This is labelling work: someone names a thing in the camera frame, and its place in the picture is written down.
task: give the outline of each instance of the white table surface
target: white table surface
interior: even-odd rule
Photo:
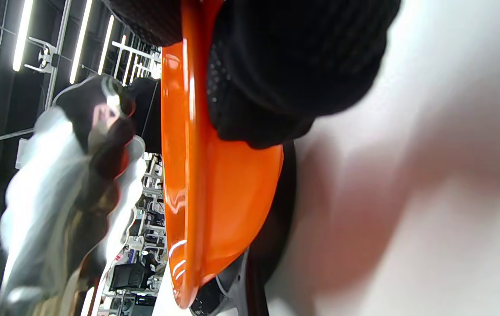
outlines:
[[[500,316],[500,0],[403,0],[374,88],[297,151],[271,315]],[[189,315],[167,282],[154,315]]]

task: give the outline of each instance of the fluorescent light tube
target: fluorescent light tube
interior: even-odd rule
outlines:
[[[127,60],[127,66],[125,67],[125,74],[123,75],[123,86],[127,84],[127,76],[129,75],[129,66],[131,64],[131,58],[133,57],[133,53],[129,52],[129,59]]]
[[[127,40],[127,36],[123,35],[121,39],[121,45],[125,45],[125,41]],[[119,71],[119,63],[121,62],[121,53],[123,52],[122,48],[119,48],[119,54],[117,54],[117,61],[115,62],[115,70],[113,70],[113,78],[117,79],[117,72]]]
[[[139,63],[139,55],[135,55],[135,62],[133,63],[135,66],[133,66],[133,71],[131,72],[131,80],[129,81],[129,84],[132,84],[133,80],[135,79],[135,70],[137,68],[138,63]]]
[[[27,42],[27,30],[29,28],[29,20],[31,19],[31,10],[33,9],[33,0],[25,0],[23,3],[22,19],[19,22],[18,37],[15,42],[14,63],[12,68],[18,72],[22,66],[23,51]]]
[[[78,71],[78,64],[80,62],[80,55],[82,54],[82,46],[84,44],[84,36],[88,26],[88,18],[90,18],[90,10],[92,8],[92,0],[86,0],[86,8],[84,9],[84,17],[82,18],[82,25],[80,26],[80,33],[78,35],[78,42],[76,43],[75,57],[72,60],[71,78],[70,82],[73,84],[76,80],[76,72]]]
[[[112,28],[113,28],[113,14],[111,14],[111,17],[109,18],[108,30],[105,34],[104,48],[101,50],[100,66],[97,69],[98,75],[101,75],[101,73],[104,70],[105,55],[108,52],[109,38],[111,38]]]
[[[141,78],[141,72],[143,69],[141,68],[143,64],[137,64],[137,78]]]

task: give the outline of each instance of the orange plate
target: orange plate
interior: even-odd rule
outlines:
[[[253,150],[218,139],[205,94],[214,18],[223,0],[183,0],[183,42],[162,50],[164,200],[174,296],[199,287],[251,244],[270,211],[282,146]]]

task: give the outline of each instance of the shiny metal object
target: shiny metal object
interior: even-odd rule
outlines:
[[[0,223],[0,316],[77,316],[91,305],[85,293],[125,244],[142,192],[132,107],[119,82],[94,76],[37,120]]]

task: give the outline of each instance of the gloved hand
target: gloved hand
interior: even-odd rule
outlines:
[[[105,1],[144,26],[138,35],[150,43],[182,40],[180,0]],[[266,148],[356,104],[378,74],[399,7],[400,0],[226,0],[206,87],[219,137]],[[161,18],[173,23],[166,28]]]

